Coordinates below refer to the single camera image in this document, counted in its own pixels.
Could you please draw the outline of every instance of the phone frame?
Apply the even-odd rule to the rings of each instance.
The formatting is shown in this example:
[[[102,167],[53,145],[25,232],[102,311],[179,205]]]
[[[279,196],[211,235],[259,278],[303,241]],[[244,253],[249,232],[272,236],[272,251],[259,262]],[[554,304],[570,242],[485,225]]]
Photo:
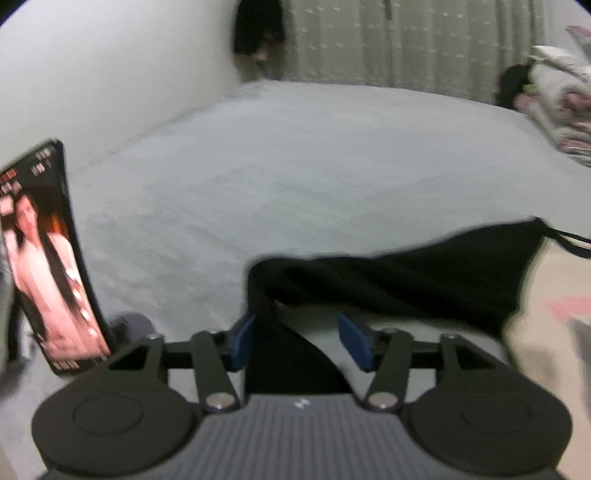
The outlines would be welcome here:
[[[69,236],[69,242],[70,242],[70,245],[72,246],[72,250],[74,252],[74,259],[76,260],[76,266],[78,268],[80,278],[82,279],[82,286],[84,287],[84,290],[86,292],[86,296],[88,298],[90,308],[92,309],[92,313],[95,316],[96,322],[99,326],[101,334],[103,335],[103,338],[105,339],[107,347],[109,347],[109,350],[111,352],[111,354],[107,356],[107,358],[109,358],[109,356],[113,355],[117,350],[115,338],[114,338],[114,335],[111,331],[111,328],[109,327],[109,324],[107,323],[107,321],[103,317],[103,314],[100,310],[99,302],[95,296],[95,292],[94,292],[92,285],[90,283],[90,277],[88,275],[88,272],[86,269],[86,264],[83,259],[82,250],[80,248],[78,233],[76,231],[76,225],[74,224],[74,216],[72,213],[72,204],[70,203],[70,192],[69,192],[67,176],[66,176],[66,153],[65,153],[65,149],[64,149],[64,144],[60,140],[57,140],[57,139],[45,140],[44,142],[37,144],[35,147],[29,149],[27,152],[20,155],[14,161],[5,165],[2,168],[2,170],[0,171],[0,174],[4,174],[5,172],[10,170],[11,168],[14,168],[19,162],[26,160],[27,158],[31,157],[32,155],[35,155],[40,150],[43,150],[45,148],[52,148],[56,152],[55,158],[52,159],[52,168],[57,176],[58,185],[56,185],[56,188],[59,192],[61,202],[63,204],[63,212],[62,212],[63,213],[63,221],[66,224],[66,228],[67,228],[67,232],[68,232],[68,236]],[[2,242],[4,242],[4,233],[2,233]],[[18,295],[18,297],[20,299],[21,293],[18,291],[16,285],[14,285],[14,289],[15,289],[15,294]],[[39,345],[39,349],[42,351],[43,356],[45,357],[47,363],[49,364],[49,367],[51,368],[51,371],[60,377],[84,373],[87,370],[91,369],[93,366],[100,364],[104,361],[100,358],[71,359],[71,360],[59,360],[59,361],[52,360],[51,358],[48,358],[45,350],[41,347],[37,338],[35,338],[35,342],[37,343],[37,345]],[[78,364],[78,367],[68,369],[68,368],[62,368],[62,367],[58,368],[55,365],[55,364],[64,364],[66,362],[75,362]]]

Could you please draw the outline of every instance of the gray ribbed panel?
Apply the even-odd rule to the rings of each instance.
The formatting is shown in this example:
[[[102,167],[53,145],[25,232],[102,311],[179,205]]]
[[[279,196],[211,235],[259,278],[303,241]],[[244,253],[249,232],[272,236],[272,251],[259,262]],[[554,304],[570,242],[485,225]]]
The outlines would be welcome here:
[[[253,397],[241,411],[206,419],[174,459],[125,479],[492,480],[442,465],[412,442],[398,417],[362,410],[348,395],[308,397],[303,408],[300,400]],[[525,479],[560,477],[512,478]]]

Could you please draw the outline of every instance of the mattress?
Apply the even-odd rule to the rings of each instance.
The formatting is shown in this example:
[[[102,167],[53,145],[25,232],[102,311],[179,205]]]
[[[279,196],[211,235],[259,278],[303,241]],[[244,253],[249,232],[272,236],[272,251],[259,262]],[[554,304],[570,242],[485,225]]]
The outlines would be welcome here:
[[[70,188],[104,315],[139,311],[174,341],[229,327],[244,266],[262,255],[391,251],[532,215],[589,236],[590,181],[513,111],[409,90],[258,82],[77,169]],[[284,320],[362,393],[371,378],[340,347],[334,315]],[[396,325],[423,340],[458,328]],[[503,357],[494,340],[467,334]],[[194,398],[185,373],[171,385]],[[410,397],[430,382],[429,372],[415,378]],[[0,443],[23,480],[43,470],[33,412],[63,383],[37,355],[0,385]]]

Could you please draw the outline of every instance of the metal pivot bolt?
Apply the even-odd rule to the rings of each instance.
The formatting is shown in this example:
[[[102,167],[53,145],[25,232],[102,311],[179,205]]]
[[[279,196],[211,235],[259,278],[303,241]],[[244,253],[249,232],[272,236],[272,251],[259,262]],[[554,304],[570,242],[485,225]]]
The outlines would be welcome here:
[[[236,399],[234,396],[226,392],[212,393],[205,399],[207,406],[210,408],[215,408],[216,410],[224,410],[229,408],[234,405],[235,401]]]
[[[372,407],[385,410],[386,408],[395,407],[398,403],[398,397],[390,392],[376,392],[369,396],[368,401]]]

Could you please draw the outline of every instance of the curtain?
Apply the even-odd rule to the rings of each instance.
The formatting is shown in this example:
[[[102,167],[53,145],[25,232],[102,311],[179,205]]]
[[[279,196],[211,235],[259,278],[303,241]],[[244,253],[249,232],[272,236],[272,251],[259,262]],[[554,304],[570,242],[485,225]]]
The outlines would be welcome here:
[[[286,78],[492,103],[544,43],[543,0],[285,0]]]

